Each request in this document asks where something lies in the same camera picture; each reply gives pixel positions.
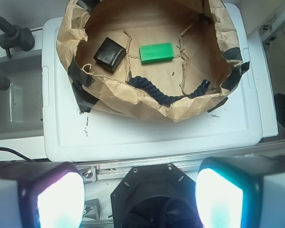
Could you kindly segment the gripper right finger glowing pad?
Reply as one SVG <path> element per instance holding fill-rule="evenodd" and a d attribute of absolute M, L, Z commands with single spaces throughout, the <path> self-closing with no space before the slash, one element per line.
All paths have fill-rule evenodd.
<path fill-rule="evenodd" d="M 206 228 L 285 228 L 285 156 L 207 157 L 195 198 Z"/>

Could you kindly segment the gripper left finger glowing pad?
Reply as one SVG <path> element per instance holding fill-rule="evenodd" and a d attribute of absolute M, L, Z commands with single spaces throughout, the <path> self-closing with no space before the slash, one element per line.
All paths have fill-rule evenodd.
<path fill-rule="evenodd" d="M 0 228 L 78 228 L 83 178 L 70 162 L 0 162 Z"/>

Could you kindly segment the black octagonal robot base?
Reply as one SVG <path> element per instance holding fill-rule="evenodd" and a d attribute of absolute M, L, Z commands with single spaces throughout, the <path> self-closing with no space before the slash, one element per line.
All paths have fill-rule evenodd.
<path fill-rule="evenodd" d="M 111 193 L 116 228 L 201 228 L 196 182 L 172 163 L 133 167 Z"/>

